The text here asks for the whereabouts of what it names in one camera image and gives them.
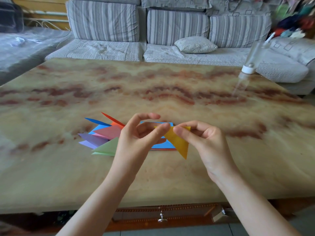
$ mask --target person's left hand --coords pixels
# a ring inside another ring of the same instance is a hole
[[[155,113],[135,114],[122,129],[112,168],[135,177],[149,150],[155,144],[166,141],[161,139],[170,129],[169,123],[144,122],[145,119],[159,119]]]

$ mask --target white pillow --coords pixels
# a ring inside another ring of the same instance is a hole
[[[202,36],[191,36],[179,39],[175,45],[184,53],[201,54],[216,50],[218,47]]]

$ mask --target silver knob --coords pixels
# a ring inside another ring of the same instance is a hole
[[[160,216],[161,216],[161,218],[158,219],[158,222],[159,222],[159,223],[161,223],[161,222],[167,222],[167,219],[163,218],[163,217],[164,217],[164,214],[163,214],[162,210],[161,210]]]

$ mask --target glue bottle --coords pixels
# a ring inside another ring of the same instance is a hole
[[[250,48],[250,52],[247,56],[245,64],[243,65],[242,72],[245,74],[253,74],[258,68],[260,62],[262,61],[264,55],[270,47],[269,41],[274,37],[275,32],[270,35],[270,37],[265,41],[255,41]]]

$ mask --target yellow paper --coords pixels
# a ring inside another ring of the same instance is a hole
[[[188,142],[186,142],[183,138],[180,138],[173,132],[173,128],[164,135],[164,137],[169,140],[176,150],[183,156],[183,158],[187,159],[187,152],[188,152]]]

